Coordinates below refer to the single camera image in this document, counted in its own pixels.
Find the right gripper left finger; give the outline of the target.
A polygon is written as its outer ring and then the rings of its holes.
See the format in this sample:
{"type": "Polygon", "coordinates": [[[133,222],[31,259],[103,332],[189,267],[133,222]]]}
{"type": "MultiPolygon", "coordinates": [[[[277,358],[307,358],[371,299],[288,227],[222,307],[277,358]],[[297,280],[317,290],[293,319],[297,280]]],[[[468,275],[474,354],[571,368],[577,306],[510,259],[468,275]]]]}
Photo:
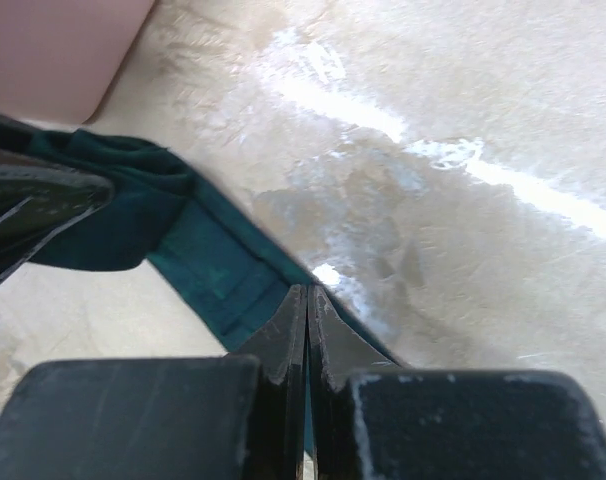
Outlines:
{"type": "Polygon", "coordinates": [[[292,286],[274,315],[235,352],[260,362],[245,479],[301,479],[306,418],[307,288],[292,286]]]}

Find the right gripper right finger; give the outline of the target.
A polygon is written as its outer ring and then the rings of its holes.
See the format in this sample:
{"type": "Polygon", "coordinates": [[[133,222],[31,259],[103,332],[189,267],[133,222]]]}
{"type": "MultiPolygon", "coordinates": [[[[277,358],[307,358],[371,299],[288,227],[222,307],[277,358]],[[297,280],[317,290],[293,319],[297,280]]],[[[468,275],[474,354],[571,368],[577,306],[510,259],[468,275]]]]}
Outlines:
{"type": "Polygon", "coordinates": [[[307,336],[316,477],[360,479],[349,378],[357,370],[396,370],[398,362],[345,323],[320,286],[308,289],[307,336]]]}

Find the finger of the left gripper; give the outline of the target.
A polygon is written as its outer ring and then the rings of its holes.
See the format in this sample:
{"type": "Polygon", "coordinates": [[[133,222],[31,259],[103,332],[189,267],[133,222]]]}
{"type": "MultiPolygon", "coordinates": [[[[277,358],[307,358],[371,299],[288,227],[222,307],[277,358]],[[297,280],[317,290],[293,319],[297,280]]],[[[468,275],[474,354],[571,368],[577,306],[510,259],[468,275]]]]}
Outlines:
{"type": "Polygon", "coordinates": [[[0,149],[0,284],[113,195],[103,177],[0,149]]]}

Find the dark green tie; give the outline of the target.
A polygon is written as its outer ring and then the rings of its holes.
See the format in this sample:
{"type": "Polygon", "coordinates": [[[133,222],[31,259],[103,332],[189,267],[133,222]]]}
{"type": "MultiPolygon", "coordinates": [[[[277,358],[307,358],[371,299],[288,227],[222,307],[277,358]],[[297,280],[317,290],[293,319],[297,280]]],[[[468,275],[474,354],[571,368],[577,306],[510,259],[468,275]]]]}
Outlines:
{"type": "MultiPolygon", "coordinates": [[[[310,275],[169,151],[131,137],[1,122],[0,149],[114,186],[108,205],[59,233],[30,261],[120,271],[149,260],[230,349],[274,315],[292,286],[307,288],[308,306],[310,275]]],[[[353,317],[335,309],[388,356],[353,317]]],[[[109,463],[246,454],[259,375],[258,359],[236,355],[40,365],[0,417],[0,462],[50,454],[109,463]]]]}

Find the pink divided tray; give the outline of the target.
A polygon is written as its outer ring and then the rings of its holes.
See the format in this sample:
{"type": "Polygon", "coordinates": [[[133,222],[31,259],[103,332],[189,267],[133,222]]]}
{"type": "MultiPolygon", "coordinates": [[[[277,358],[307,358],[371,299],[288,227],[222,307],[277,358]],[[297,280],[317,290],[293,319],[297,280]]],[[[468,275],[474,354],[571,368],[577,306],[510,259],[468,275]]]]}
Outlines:
{"type": "Polygon", "coordinates": [[[152,9],[150,1],[0,1],[0,113],[90,119],[152,9]]]}

